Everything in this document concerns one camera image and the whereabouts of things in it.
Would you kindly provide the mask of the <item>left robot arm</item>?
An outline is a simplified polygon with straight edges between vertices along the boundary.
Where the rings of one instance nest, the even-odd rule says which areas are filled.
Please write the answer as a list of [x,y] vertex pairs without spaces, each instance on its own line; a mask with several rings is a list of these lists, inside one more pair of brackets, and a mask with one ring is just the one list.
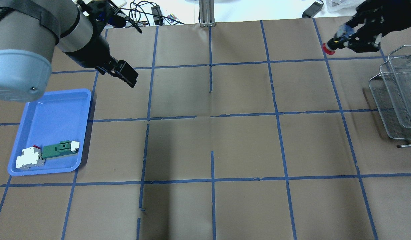
[[128,84],[138,73],[110,54],[101,35],[107,24],[124,27],[130,18],[111,0],[0,0],[0,100],[41,98],[58,48],[84,68]]

